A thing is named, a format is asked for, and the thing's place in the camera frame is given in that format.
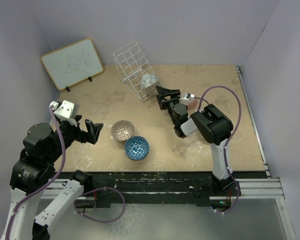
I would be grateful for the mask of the black floral pattern bowl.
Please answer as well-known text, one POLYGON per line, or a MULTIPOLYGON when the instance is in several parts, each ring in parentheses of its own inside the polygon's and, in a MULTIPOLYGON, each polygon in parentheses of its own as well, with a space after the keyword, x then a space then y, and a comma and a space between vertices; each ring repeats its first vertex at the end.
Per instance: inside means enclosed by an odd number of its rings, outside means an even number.
POLYGON ((140 88, 142 90, 150 87, 158 81, 158 76, 155 73, 146 73, 141 77, 140 88))

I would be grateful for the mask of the brown lattice pattern bowl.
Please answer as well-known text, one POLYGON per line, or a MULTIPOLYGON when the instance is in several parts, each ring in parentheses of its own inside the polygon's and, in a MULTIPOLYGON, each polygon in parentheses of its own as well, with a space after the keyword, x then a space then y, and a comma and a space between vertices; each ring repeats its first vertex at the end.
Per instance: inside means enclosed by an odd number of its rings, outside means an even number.
POLYGON ((111 135, 117 141, 127 141, 135 132, 134 125, 128 120, 119 120, 111 127, 111 135))

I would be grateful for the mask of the white wire dish rack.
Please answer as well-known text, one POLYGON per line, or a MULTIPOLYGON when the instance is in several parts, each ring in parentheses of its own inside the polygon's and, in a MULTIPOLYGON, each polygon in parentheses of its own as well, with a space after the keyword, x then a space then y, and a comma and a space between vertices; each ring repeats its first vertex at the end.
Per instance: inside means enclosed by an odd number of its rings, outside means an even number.
POLYGON ((113 58, 121 82, 139 100, 144 102, 156 94, 156 86, 160 84, 159 78, 150 87, 141 89, 140 81, 142 76, 156 73, 135 40, 113 52, 113 58))

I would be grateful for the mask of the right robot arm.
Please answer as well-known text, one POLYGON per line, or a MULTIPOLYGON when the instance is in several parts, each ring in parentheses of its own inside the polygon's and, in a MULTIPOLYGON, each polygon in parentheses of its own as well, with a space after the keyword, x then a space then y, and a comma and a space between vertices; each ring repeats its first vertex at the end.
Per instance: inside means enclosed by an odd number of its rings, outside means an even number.
POLYGON ((232 169, 227 157, 227 142, 234 129, 231 120, 215 105, 208 104, 203 110, 188 114, 188 98, 181 98, 181 92, 157 85, 157 101, 161 110, 167 110, 174 125, 174 131, 179 138, 185 138, 199 131, 206 142, 210 144, 212 155, 212 175, 216 179, 212 190, 218 196, 225 195, 230 190, 228 180, 233 180, 232 169))

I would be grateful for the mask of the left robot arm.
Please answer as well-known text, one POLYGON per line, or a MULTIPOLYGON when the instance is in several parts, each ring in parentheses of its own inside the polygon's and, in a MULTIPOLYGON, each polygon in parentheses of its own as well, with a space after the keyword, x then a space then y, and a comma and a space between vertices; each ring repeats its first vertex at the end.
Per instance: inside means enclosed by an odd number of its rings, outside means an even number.
POLYGON ((23 140, 24 149, 12 169, 11 202, 3 240, 48 240, 65 211, 77 197, 93 191, 93 177, 76 170, 58 196, 37 214, 41 196, 49 180, 54 181, 54 163, 63 155, 57 131, 48 123, 33 125, 23 140))

